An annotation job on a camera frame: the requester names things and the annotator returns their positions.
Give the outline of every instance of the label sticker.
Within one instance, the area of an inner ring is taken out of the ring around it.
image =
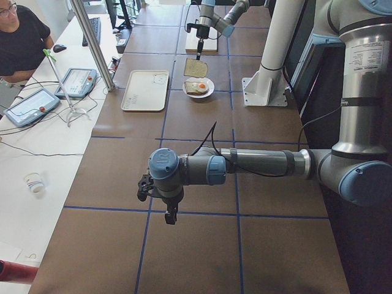
[[[117,42],[118,46],[123,46],[127,42],[127,39],[119,39]]]
[[[346,48],[344,75],[386,71],[389,42],[373,42]]]

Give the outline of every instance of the white pillar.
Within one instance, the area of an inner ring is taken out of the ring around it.
[[[252,78],[243,78],[245,105],[287,105],[281,68],[303,4],[304,0],[276,1],[260,68]]]

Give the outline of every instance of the paper cup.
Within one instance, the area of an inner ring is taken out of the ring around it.
[[[38,173],[29,173],[24,177],[24,181],[32,193],[39,193],[45,188]]]

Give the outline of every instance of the table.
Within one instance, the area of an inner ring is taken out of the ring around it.
[[[348,293],[316,182],[228,175],[222,186],[185,187],[174,226],[160,200],[137,200],[151,152],[191,153],[215,121],[218,148],[296,148],[293,105],[243,105],[241,78],[260,66],[268,10],[249,9],[218,55],[202,57],[215,83],[203,101],[181,89],[186,14],[141,9],[29,293]],[[148,69],[170,73],[165,109],[122,111],[130,72]]]
[[[89,17],[101,18],[100,47],[109,64],[112,56],[118,58],[116,39],[111,33],[109,16],[90,15]],[[89,48],[81,46],[82,36],[78,21],[74,18],[57,41],[66,45],[67,50],[53,53],[60,74],[65,75],[70,67],[97,69]],[[47,59],[42,61],[29,80],[28,84],[31,86],[27,84],[20,96],[26,97],[36,91],[40,85],[33,85],[33,83],[37,81],[51,92],[54,92],[58,86],[54,83],[44,83],[44,81],[56,81]],[[18,132],[19,129],[14,129],[15,126],[3,117],[0,121],[2,141],[39,154],[83,154],[106,95],[105,84],[98,79],[90,95],[76,104],[78,108],[91,110],[88,112],[88,117],[82,116],[76,119],[70,127],[67,127],[59,116],[50,113],[36,126]],[[54,111],[65,119],[67,108],[68,103],[62,100]],[[40,265],[81,158],[81,155],[32,156],[0,144],[2,198],[0,259],[32,266]],[[41,175],[45,184],[44,193],[34,195],[28,190],[23,177],[30,172],[38,172]],[[0,284],[0,293],[22,294],[27,293],[28,290],[29,285]]]

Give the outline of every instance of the black t-shirt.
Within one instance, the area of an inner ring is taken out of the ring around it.
[[[50,35],[50,28],[25,6],[18,5],[17,13],[19,28],[0,31],[0,76],[36,69],[45,57],[43,39]]]

